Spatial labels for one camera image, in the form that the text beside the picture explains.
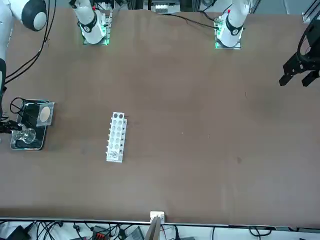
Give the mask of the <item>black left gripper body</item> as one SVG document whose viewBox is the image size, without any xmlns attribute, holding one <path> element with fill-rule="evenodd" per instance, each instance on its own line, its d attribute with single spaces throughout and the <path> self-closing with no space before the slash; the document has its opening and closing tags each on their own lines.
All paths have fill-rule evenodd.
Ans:
<svg viewBox="0 0 320 240">
<path fill-rule="evenodd" d="M 318 19 L 312 21 L 305 32 L 309 44 L 309 51 L 304 55 L 308 62 L 320 61 L 320 21 Z"/>
</svg>

